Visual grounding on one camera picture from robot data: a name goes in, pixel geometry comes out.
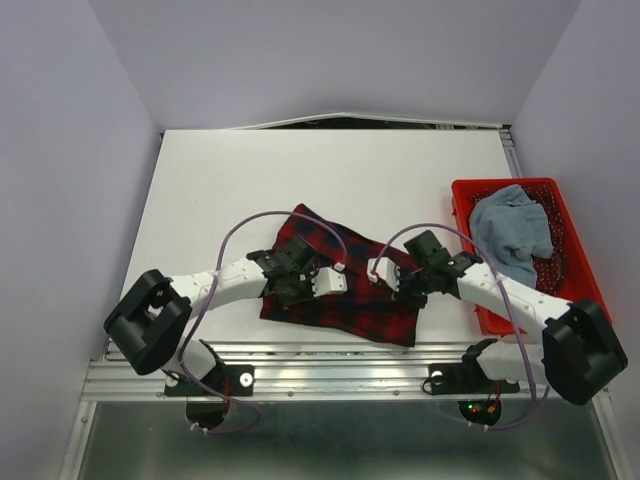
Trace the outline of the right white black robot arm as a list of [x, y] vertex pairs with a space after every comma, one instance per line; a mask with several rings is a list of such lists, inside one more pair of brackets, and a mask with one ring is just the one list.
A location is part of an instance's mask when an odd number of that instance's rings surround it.
[[582, 406], [627, 368], [628, 357], [597, 302], [553, 297], [494, 273], [471, 252], [452, 255], [430, 230], [405, 248], [414, 268], [389, 259], [371, 265], [395, 300], [422, 308], [432, 293], [450, 295], [508, 319], [519, 331], [511, 341], [483, 340], [459, 362], [434, 367], [432, 394], [526, 382]]

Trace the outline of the red navy plaid skirt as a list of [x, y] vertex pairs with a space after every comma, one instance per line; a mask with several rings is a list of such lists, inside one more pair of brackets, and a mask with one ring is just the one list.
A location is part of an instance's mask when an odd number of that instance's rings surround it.
[[285, 307], [275, 296], [263, 300], [260, 317], [282, 323], [332, 328], [382, 344], [413, 347], [419, 309], [398, 302], [384, 284], [373, 284], [367, 276], [367, 262], [375, 258], [383, 244], [368, 239], [338, 223], [323, 219], [304, 204], [294, 209], [277, 232], [274, 246], [284, 246], [296, 236], [303, 237], [318, 252], [317, 264], [330, 266], [342, 257], [342, 249], [332, 234], [302, 219], [312, 217], [331, 226], [348, 251], [344, 275], [348, 290], [344, 294]]

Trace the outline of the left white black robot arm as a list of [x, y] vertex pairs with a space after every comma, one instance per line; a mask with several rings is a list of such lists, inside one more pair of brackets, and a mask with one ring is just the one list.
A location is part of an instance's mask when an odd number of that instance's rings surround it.
[[217, 271], [168, 277], [142, 274], [104, 321], [104, 330], [137, 374], [163, 370], [199, 393], [222, 382], [221, 361], [202, 340], [189, 339], [198, 314], [241, 300], [274, 296], [284, 306], [342, 293], [341, 273], [316, 265], [317, 252], [300, 236], [284, 246], [251, 252]]

